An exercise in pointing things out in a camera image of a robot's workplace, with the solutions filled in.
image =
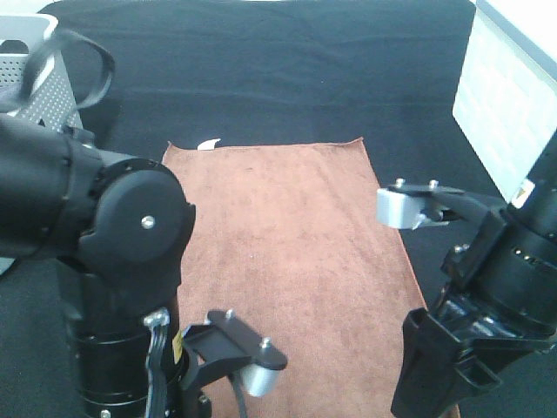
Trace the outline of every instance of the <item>brown microfiber towel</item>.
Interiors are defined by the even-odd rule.
[[[276,388],[246,398],[248,415],[392,417],[402,321],[424,301],[399,233],[375,220],[379,185],[362,139],[171,145],[164,163],[198,210],[178,289],[182,326],[233,308],[288,356]],[[226,380],[206,392],[213,416],[238,416]]]

